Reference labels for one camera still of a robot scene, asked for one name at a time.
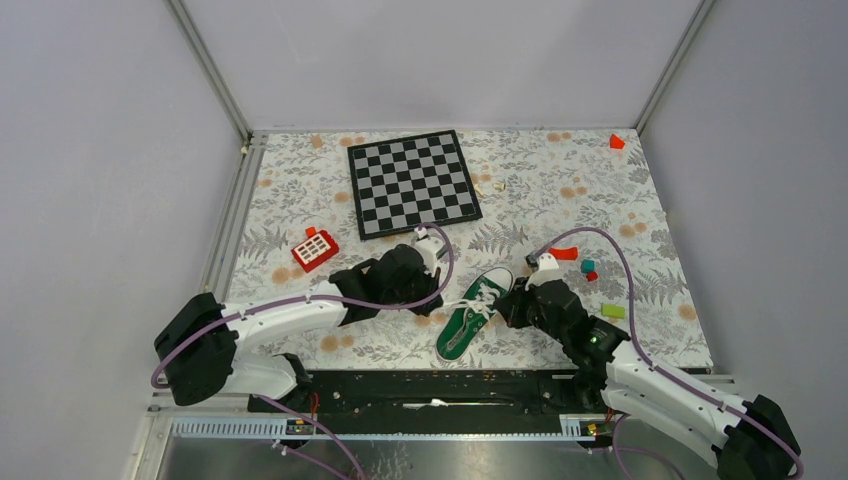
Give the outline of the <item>green canvas sneaker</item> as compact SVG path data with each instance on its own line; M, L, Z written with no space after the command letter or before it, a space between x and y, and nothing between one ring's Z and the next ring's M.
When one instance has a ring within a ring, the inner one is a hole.
M437 337L437 355L445 361L458 360L472 340L495 316L494 303L510 292L514 276L505 267L495 267L480 274L458 301L448 302L452 311Z

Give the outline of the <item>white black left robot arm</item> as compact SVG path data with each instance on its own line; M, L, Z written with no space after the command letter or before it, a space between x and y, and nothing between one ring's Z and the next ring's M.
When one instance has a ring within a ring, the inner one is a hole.
M302 293L259 303L224 304L210 293L193 296L154 340L155 389L189 406L217 394L255 394L296 411L309 401L309 377L291 353L266 356L256 348L282 337L370 320L382 311L427 315L442 304L449 277L438 265L449 245L432 237L398 245L378 259L338 271Z

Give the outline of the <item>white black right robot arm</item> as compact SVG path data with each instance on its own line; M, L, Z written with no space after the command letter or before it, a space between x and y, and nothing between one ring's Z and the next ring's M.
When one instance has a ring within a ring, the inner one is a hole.
M583 410L607 406L640 420L687 446L721 479L799 476L801 450L774 401L745 400L639 352L563 281L518 285L494 307L509 326L535 327L562 345L578 368L573 396Z

